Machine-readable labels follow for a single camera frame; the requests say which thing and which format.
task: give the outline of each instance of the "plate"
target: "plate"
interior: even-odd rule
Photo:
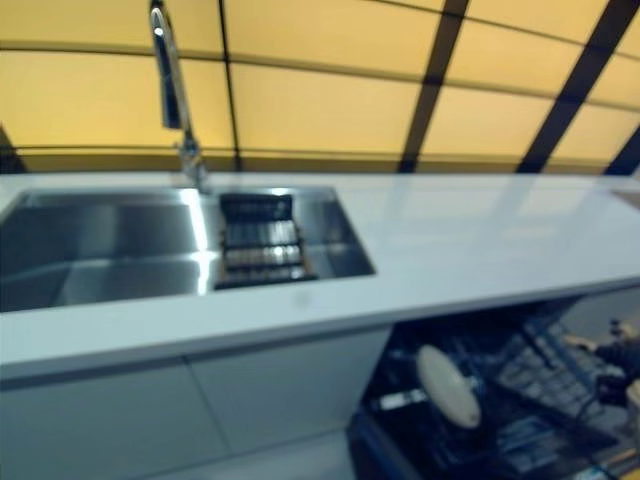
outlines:
[[[442,350],[424,345],[416,356],[418,377],[427,395],[454,425],[473,429],[482,414],[473,391],[458,367]]]

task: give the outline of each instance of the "dishwasher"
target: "dishwasher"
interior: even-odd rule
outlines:
[[[396,325],[349,428],[359,476],[617,478],[602,464],[636,461],[633,432],[595,401],[615,368],[565,342],[575,301]]]

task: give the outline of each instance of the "kitchen sink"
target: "kitchen sink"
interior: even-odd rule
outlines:
[[[260,281],[221,281],[227,258],[221,199],[227,194],[290,199],[306,274],[284,280],[374,273],[331,188],[216,189],[213,194],[192,188],[39,190],[23,194],[0,224],[0,311],[204,295],[221,287],[283,281],[269,275]],[[258,252],[266,248],[257,246]]]

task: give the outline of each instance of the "white countertop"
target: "white countertop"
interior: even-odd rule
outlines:
[[[630,178],[216,174],[216,185],[331,185],[376,275],[3,314],[3,378],[337,332],[640,284]],[[179,174],[0,177],[33,188],[177,185]]]

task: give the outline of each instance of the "faucet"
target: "faucet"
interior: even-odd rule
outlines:
[[[206,180],[207,170],[200,153],[200,145],[193,134],[178,61],[178,49],[169,13],[163,0],[151,0],[149,19],[160,73],[162,124],[167,128],[182,130],[182,144],[177,145],[182,171],[191,179],[198,191],[204,193],[203,184]]]

